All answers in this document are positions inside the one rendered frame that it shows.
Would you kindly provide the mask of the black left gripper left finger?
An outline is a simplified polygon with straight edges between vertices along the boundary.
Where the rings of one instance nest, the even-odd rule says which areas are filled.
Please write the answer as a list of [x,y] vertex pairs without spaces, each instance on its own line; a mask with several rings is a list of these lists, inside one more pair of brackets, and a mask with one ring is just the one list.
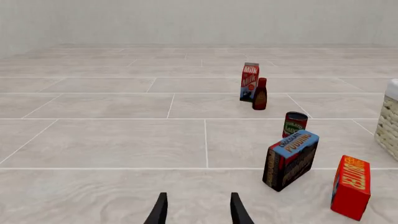
[[165,224],[167,219],[167,193],[161,192],[144,224]]

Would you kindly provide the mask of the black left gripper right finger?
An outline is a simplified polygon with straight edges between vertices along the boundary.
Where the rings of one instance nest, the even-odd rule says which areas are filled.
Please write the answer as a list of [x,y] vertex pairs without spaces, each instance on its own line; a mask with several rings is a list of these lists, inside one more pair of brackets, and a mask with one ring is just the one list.
[[254,224],[237,192],[231,193],[230,210],[233,224]]

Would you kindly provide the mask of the tomato sauce tin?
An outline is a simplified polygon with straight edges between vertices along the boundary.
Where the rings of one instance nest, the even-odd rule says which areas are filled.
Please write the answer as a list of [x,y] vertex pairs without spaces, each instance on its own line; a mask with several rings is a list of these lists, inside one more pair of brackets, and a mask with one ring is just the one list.
[[282,137],[286,138],[299,130],[305,130],[307,126],[308,116],[296,111],[286,113]]

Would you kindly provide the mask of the dark red sauce bottle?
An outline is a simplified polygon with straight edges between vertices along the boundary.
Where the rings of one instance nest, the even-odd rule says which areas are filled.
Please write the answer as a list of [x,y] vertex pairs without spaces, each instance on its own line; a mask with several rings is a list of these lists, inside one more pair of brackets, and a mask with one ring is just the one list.
[[266,78],[259,78],[258,84],[254,93],[252,101],[252,108],[254,110],[265,110],[267,106],[267,89],[266,89]]

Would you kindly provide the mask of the white woven basket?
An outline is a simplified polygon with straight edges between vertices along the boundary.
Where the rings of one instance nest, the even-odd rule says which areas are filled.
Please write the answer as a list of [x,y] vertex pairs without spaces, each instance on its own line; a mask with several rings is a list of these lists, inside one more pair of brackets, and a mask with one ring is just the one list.
[[398,161],[398,78],[387,84],[374,139]]

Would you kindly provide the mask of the chocolate pudding box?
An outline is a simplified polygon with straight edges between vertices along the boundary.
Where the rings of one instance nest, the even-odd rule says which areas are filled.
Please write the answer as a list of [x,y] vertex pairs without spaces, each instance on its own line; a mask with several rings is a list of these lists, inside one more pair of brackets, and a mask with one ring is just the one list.
[[299,130],[268,148],[262,181],[280,192],[308,172],[313,164],[319,136]]

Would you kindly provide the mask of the red butter box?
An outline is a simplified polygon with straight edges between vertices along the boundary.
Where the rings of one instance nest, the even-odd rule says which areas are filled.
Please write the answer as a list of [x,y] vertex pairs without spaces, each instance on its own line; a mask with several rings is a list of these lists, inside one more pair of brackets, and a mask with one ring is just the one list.
[[333,183],[331,210],[360,221],[370,197],[370,163],[343,155]]

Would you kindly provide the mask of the red milk carton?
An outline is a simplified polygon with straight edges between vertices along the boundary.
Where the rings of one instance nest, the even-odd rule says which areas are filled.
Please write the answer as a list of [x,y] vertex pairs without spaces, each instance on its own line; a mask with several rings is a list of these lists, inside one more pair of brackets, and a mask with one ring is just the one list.
[[259,79],[259,64],[245,63],[241,76],[240,100],[252,102]]

